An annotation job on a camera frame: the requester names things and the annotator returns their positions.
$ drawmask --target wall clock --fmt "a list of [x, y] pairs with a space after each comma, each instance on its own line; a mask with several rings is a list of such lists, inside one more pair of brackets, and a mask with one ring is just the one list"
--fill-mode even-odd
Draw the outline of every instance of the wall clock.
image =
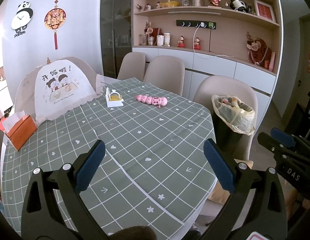
[[54, 40], [55, 40], [55, 49], [57, 47], [57, 32], [56, 29], [61, 27], [65, 20], [66, 20], [66, 13], [63, 9], [57, 7], [58, 0], [55, 1], [54, 9], [50, 10], [45, 16], [45, 26], [50, 29], [54, 30]]
[[25, 33], [27, 24], [33, 17], [33, 10], [30, 8], [30, 3], [24, 1], [22, 4], [18, 5], [17, 14], [14, 16], [11, 21], [11, 28], [16, 31], [16, 36]]

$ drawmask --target brown fuzzy object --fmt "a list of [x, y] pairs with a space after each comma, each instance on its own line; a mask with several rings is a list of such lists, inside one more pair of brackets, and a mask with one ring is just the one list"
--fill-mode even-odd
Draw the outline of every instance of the brown fuzzy object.
[[156, 240], [155, 232], [150, 227], [136, 226], [120, 230], [111, 236], [111, 240]]

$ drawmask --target black and white panda figurine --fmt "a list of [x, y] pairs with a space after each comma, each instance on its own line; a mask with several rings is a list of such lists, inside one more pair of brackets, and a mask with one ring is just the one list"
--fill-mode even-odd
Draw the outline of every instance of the black and white panda figurine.
[[30, 3], [24, 1], [22, 4], [18, 5], [17, 14], [14, 16], [11, 22], [11, 28], [20, 33], [21, 30], [27, 28], [27, 24], [33, 17], [33, 10], [30, 8]]

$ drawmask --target blue gripper pad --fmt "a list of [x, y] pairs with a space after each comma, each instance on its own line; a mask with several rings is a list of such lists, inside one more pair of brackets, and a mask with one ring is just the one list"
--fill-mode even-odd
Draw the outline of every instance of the blue gripper pad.
[[235, 175], [209, 140], [204, 142], [204, 155], [215, 172], [222, 188], [230, 194], [234, 193]]
[[100, 141], [94, 148], [92, 148], [89, 157], [85, 160], [84, 164], [76, 173], [76, 185], [74, 190], [77, 194], [85, 191], [88, 188], [89, 183], [92, 180], [104, 156], [105, 143]]
[[271, 130], [271, 137], [277, 140], [279, 143], [285, 145], [286, 147], [295, 147], [296, 143], [294, 141], [294, 138], [291, 135], [282, 132], [281, 130], [273, 128]]

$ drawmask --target cartoon boy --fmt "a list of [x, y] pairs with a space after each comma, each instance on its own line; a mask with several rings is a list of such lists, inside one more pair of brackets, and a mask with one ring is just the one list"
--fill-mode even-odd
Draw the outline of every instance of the cartoon boy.
[[55, 78], [52, 78], [46, 83], [46, 85], [51, 89], [51, 91], [56, 91], [58, 89], [58, 82]]
[[59, 83], [61, 83], [61, 86], [66, 86], [67, 85], [67, 82], [68, 82], [68, 76], [65, 75], [65, 74], [62, 74], [58, 77], [58, 81]]

